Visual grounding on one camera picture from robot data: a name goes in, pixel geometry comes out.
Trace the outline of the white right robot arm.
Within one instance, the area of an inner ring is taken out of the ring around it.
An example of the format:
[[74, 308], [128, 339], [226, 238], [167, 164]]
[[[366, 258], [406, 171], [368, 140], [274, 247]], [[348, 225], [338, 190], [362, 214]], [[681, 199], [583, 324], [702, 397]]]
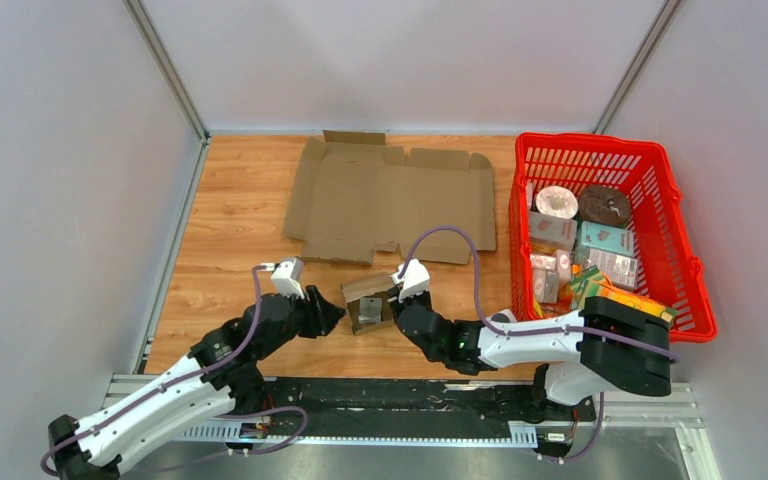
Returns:
[[580, 310], [542, 320], [504, 323], [449, 320], [427, 293], [390, 299], [397, 329], [432, 363], [475, 376], [536, 363], [530, 404], [558, 417], [569, 406], [608, 391], [666, 397], [670, 369], [666, 323], [614, 300], [596, 297]]

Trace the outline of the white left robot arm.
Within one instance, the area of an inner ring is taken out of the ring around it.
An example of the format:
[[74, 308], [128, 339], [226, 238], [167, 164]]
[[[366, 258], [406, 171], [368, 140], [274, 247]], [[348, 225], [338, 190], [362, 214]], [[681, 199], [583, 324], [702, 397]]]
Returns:
[[306, 419], [302, 408], [272, 402], [258, 363], [297, 337], [330, 334], [345, 314], [313, 285], [301, 295], [260, 296], [136, 392], [95, 414], [52, 421], [42, 470], [59, 479], [118, 479], [158, 447], [214, 417], [292, 412]]

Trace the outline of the small brown cardboard box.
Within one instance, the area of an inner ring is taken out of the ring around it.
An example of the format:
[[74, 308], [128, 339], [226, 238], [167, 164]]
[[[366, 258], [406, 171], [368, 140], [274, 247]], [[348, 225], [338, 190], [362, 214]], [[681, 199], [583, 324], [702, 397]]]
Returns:
[[395, 325], [388, 291], [394, 287], [390, 275], [377, 272], [341, 285], [341, 292], [355, 336]]

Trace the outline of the small white paper tag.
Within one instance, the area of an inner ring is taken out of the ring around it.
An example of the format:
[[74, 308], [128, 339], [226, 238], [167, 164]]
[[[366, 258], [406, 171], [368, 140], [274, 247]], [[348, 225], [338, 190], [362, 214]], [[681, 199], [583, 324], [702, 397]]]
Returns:
[[359, 300], [358, 323], [362, 328], [376, 325], [383, 320], [383, 300], [380, 297], [363, 297]]

